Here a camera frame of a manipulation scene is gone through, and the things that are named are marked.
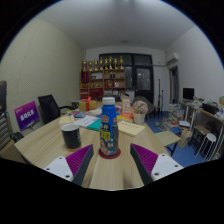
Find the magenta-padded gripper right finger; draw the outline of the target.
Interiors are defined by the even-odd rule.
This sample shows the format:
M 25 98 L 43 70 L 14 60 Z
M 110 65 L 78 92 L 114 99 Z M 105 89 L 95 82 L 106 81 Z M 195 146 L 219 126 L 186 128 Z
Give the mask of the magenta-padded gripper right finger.
M 165 153 L 156 153 L 136 144 L 130 144 L 130 153 L 136 163 L 144 185 L 164 178 L 182 169 L 182 166 Z

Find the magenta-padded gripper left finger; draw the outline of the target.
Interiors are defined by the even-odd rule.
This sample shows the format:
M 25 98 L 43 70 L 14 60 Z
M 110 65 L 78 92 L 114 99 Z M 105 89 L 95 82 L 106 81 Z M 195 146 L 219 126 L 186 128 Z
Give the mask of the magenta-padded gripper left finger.
M 67 157 L 57 157 L 44 170 L 81 186 L 93 155 L 93 145 L 88 145 Z

